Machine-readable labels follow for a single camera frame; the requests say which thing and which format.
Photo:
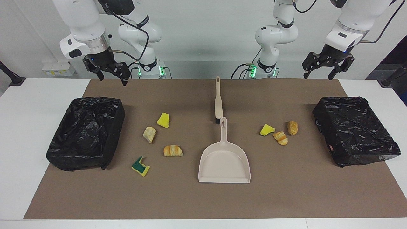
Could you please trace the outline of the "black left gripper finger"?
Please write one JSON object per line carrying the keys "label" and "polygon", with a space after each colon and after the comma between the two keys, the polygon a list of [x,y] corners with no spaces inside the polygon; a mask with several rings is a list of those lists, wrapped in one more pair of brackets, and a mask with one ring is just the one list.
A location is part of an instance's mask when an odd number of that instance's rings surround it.
{"label": "black left gripper finger", "polygon": [[353,61],[354,61],[353,56],[346,56],[345,59],[342,60],[341,64],[340,64],[340,60],[333,59],[331,62],[333,64],[334,68],[328,75],[328,79],[332,80],[336,76],[336,74],[339,74],[341,72],[346,72],[352,65]]}
{"label": "black left gripper finger", "polygon": [[307,79],[312,71],[319,68],[319,54],[310,52],[302,63],[303,77]]}

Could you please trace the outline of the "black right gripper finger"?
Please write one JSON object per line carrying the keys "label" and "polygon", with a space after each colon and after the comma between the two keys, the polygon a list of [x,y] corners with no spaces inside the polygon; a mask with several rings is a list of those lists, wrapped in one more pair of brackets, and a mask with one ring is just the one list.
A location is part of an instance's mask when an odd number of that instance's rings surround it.
{"label": "black right gripper finger", "polygon": [[128,79],[131,76],[130,70],[126,63],[115,63],[114,69],[112,70],[111,74],[118,77],[121,80],[123,86],[126,86],[128,83]]}
{"label": "black right gripper finger", "polygon": [[100,81],[103,81],[104,75],[100,70],[100,67],[95,66],[88,58],[83,58],[83,63],[87,69],[87,71],[92,72],[97,75]]}

